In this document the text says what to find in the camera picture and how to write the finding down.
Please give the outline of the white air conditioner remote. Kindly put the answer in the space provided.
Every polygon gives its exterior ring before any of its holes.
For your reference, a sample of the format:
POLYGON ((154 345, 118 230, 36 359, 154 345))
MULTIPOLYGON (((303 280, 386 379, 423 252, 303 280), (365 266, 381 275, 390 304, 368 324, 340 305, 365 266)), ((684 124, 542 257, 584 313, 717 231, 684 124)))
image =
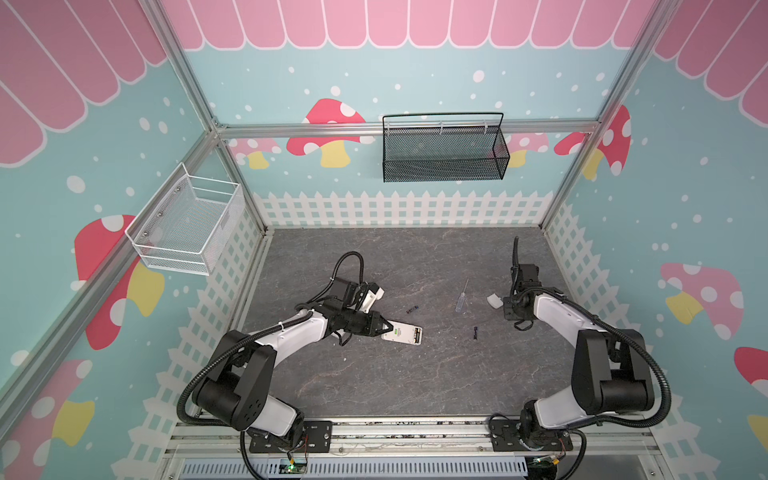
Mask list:
POLYGON ((381 336, 383 340, 408 345, 421 344, 423 337, 423 329, 421 327, 396 321, 393 321, 392 324, 394 331, 381 336))

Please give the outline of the clear handle screwdriver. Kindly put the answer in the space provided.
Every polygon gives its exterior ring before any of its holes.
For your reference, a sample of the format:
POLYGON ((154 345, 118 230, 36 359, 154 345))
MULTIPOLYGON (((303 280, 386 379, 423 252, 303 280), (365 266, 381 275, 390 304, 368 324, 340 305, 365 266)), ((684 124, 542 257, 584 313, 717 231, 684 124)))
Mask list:
POLYGON ((465 281, 464 287, 462 288, 462 291, 458 295, 458 298, 457 298, 457 301, 456 301, 456 305, 455 305, 455 312, 456 313, 462 313, 464 311, 464 309, 465 309, 466 299, 467 299, 466 288, 468 286, 468 282, 469 282, 469 280, 465 281))

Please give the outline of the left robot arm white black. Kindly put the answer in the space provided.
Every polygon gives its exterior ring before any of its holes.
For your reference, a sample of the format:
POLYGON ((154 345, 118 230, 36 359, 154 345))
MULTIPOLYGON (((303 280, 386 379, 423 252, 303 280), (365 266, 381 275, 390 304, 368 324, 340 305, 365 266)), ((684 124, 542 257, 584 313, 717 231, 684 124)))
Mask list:
POLYGON ((188 424, 227 426, 291 439, 303 428, 303 414, 270 394, 276 366, 302 348, 336 337, 379 337, 394 325, 373 309, 384 290, 376 283, 343 279, 328 291, 297 306, 297 313, 276 325, 246 334, 227 332, 213 357, 187 384, 177 404, 188 424))

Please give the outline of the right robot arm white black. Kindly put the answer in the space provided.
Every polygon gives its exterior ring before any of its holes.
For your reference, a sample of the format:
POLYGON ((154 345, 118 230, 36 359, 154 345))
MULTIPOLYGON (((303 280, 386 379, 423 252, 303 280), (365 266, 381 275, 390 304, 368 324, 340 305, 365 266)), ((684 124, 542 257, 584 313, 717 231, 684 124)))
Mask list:
POLYGON ((570 384, 521 410, 517 431, 525 448, 547 448, 581 427, 607 422, 649 428, 666 417, 669 383, 638 331, 613 327, 544 286, 534 264, 514 260, 510 274, 505 318, 519 331, 542 322, 574 347, 570 384))

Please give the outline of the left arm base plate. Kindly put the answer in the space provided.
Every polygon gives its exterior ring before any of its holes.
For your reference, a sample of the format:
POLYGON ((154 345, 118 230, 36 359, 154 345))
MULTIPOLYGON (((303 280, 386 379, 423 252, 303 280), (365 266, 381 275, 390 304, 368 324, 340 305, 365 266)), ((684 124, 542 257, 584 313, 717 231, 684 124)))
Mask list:
POLYGON ((304 420, 291 427, 286 435, 277 436, 249 428, 250 453, 328 453, 333 423, 327 420, 304 420))

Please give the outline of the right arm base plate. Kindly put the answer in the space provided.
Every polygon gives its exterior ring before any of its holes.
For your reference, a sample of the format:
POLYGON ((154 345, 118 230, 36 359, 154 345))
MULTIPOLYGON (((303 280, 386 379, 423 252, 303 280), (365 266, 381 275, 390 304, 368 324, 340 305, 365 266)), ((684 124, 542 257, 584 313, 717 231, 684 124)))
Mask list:
POLYGON ((487 420, 492 448, 495 452, 570 452, 573 442, 563 430, 546 430, 528 425, 518 417, 493 415, 487 420))

